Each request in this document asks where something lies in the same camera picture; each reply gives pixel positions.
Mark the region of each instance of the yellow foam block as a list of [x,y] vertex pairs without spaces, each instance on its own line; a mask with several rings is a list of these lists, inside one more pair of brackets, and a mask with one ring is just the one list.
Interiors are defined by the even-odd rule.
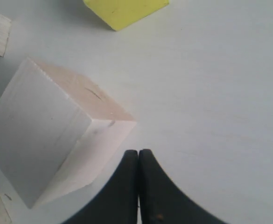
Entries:
[[112,29],[120,30],[169,4],[168,0],[84,0]]

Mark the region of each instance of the white table surface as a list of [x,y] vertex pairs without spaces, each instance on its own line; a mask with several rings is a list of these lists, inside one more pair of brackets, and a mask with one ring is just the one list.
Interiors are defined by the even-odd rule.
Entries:
[[37,209],[0,172],[14,224],[61,223],[130,148],[153,149],[224,221],[273,224],[273,0],[171,0],[120,32],[81,0],[0,0],[0,13],[13,20],[0,95],[30,56],[89,76],[139,122],[93,184]]

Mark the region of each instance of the yellow block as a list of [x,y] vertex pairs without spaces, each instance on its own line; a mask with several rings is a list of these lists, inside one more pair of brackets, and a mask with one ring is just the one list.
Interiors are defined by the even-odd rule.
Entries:
[[169,4],[168,0],[84,0],[114,30],[120,30]]

